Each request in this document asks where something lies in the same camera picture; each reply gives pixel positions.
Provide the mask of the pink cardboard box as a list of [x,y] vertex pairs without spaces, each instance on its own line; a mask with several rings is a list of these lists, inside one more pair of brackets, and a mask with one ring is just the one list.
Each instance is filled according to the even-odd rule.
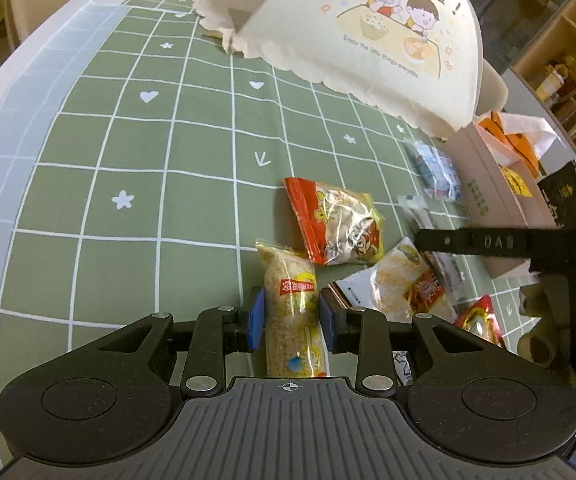
[[[557,225],[525,162],[518,154],[473,122],[443,145],[461,184],[471,223],[492,228],[554,229]],[[514,171],[526,184],[527,196],[516,194],[502,174]]]

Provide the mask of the yellow rice cracker packet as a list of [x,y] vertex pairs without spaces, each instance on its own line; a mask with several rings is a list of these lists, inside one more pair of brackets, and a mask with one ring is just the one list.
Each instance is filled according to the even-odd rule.
[[271,377],[325,377],[315,268],[301,252],[259,240],[264,267],[266,371]]

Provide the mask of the green grid tablecloth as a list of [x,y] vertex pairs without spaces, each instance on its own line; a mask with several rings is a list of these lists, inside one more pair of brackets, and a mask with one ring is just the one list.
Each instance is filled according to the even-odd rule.
[[286,177],[371,194],[396,244],[422,139],[226,54],[187,0],[88,3],[0,101],[0,390],[149,313],[239,304],[258,240],[301,244]]

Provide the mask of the red cartoon puff packet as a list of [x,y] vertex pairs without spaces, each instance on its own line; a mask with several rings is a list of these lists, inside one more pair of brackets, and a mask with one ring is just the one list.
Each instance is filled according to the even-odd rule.
[[312,263],[373,264],[384,256],[384,219],[369,193],[295,177],[283,183]]

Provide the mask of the white red cracker packet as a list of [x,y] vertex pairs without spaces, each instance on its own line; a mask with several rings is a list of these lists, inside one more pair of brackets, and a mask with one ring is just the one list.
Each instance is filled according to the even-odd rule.
[[418,313],[448,323],[457,318],[445,288],[409,237],[370,268],[335,281],[335,286],[351,306],[378,310],[392,322],[408,323]]

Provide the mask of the cream food cover tent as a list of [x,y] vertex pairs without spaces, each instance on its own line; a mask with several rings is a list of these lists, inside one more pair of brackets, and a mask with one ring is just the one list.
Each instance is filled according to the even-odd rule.
[[399,116],[431,136],[472,122],[481,29],[470,0],[191,0],[231,53]]

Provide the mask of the black gift box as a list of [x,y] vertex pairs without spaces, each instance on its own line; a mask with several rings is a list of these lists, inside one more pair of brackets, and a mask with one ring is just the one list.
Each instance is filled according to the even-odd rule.
[[557,227],[576,231],[576,162],[568,162],[537,185]]

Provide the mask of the blue white snack packet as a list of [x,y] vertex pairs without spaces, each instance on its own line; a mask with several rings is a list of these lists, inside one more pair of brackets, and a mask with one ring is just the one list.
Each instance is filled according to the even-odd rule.
[[435,146],[422,142],[408,143],[406,150],[425,182],[425,193],[443,202],[461,200],[461,185],[452,159]]

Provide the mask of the orange white paper bag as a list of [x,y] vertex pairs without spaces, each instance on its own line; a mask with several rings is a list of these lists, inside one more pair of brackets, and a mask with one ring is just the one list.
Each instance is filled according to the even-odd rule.
[[507,148],[514,151],[534,178],[540,175],[539,162],[559,136],[542,117],[499,113],[491,110],[475,121]]

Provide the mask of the clear long snack packet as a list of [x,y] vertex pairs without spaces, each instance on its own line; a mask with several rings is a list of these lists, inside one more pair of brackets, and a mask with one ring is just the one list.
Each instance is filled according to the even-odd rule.
[[434,224],[421,196],[399,195],[399,206],[413,230],[415,247],[430,263],[450,301],[458,304],[464,298],[466,279],[456,257],[449,252],[452,248],[450,238],[443,236]]

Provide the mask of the red yellow snack packet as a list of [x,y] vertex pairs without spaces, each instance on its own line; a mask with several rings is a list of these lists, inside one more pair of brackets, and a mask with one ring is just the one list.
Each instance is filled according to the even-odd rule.
[[475,304],[464,309],[458,316],[455,325],[466,332],[478,336],[490,344],[506,349],[497,316],[494,312],[492,298],[482,296]]

